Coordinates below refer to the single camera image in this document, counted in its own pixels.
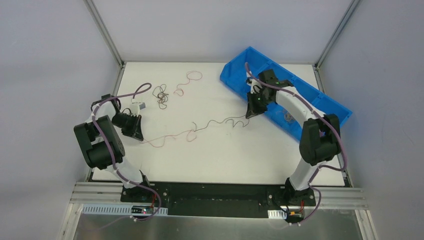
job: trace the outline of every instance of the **white table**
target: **white table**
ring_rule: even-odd
[[[152,89],[136,97],[146,103],[141,110],[141,130],[146,140],[175,135],[218,122],[230,116],[246,114],[247,103],[220,81],[224,63],[128,62],[118,95],[133,93],[142,83]],[[311,65],[283,65],[314,87],[317,82]],[[199,71],[203,78],[180,85],[184,96],[173,94],[177,84],[186,83],[186,72]],[[166,84],[169,100],[165,110],[159,109],[153,88]],[[131,104],[130,97],[121,98],[122,109]],[[140,168],[150,181],[233,184],[284,184],[296,169],[301,156],[299,143],[274,125],[264,115],[250,119],[249,125],[211,122],[205,130],[175,139],[167,137],[164,147],[155,148],[121,135],[129,161]],[[163,138],[151,142],[160,146]],[[340,167],[335,157],[329,165]],[[109,172],[95,169],[93,180],[116,180]],[[342,174],[323,169],[313,181],[320,186],[343,186]]]

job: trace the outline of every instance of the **blue bin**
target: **blue bin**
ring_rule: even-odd
[[[264,70],[273,69],[279,80],[289,80],[293,83],[297,91],[314,107],[326,114],[336,114],[340,121],[340,126],[343,126],[352,115],[352,111],[251,46],[227,63],[219,77],[224,84],[245,101],[248,100],[247,93],[250,91],[250,86],[246,83],[245,62],[249,63],[250,70],[255,76]],[[299,123],[296,121],[286,121],[282,106],[271,103],[267,107],[268,111],[265,112],[265,115],[299,141],[302,135],[302,129]]]

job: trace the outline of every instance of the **gray wall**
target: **gray wall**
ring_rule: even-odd
[[[95,0],[125,61],[315,63],[351,0]]]
[[[82,0],[1,0],[0,32],[0,239],[56,239],[87,172],[73,127],[118,67]]]
[[[382,240],[424,235],[424,1],[364,0],[322,67]]]

